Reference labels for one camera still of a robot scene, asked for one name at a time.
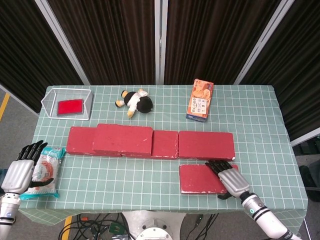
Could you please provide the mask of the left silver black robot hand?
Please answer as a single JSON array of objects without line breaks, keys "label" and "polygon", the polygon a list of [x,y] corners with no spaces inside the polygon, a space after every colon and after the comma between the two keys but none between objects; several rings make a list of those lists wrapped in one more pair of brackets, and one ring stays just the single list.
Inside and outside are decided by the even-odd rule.
[{"label": "left silver black robot hand", "polygon": [[43,149],[48,144],[43,140],[24,146],[17,155],[3,179],[1,189],[4,193],[21,195],[29,188],[43,187],[54,179],[51,177],[45,181],[32,180],[33,173]]}]

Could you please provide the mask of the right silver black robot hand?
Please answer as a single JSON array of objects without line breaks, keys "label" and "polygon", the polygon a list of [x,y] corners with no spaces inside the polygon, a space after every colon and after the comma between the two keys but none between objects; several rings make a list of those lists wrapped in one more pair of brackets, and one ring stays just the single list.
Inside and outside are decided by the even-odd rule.
[{"label": "right silver black robot hand", "polygon": [[219,178],[227,190],[225,194],[217,196],[219,199],[227,200],[230,197],[235,197],[243,202],[250,195],[250,184],[227,161],[210,160],[205,165]]}]

